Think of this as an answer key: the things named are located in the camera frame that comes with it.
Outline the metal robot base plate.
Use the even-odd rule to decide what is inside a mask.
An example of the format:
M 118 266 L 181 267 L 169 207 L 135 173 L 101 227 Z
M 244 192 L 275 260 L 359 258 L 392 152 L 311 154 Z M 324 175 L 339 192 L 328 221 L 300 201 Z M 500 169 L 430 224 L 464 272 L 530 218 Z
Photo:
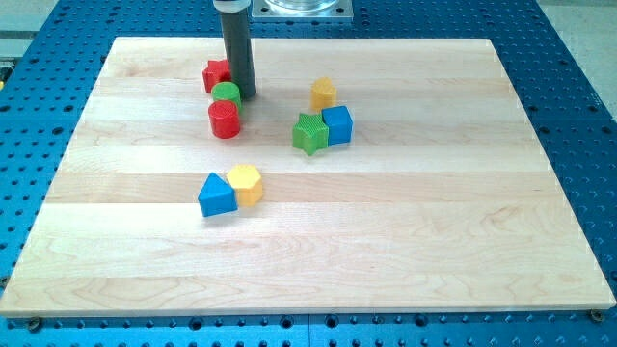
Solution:
M 254 0 L 251 17 L 255 22 L 351 22 L 352 0 Z

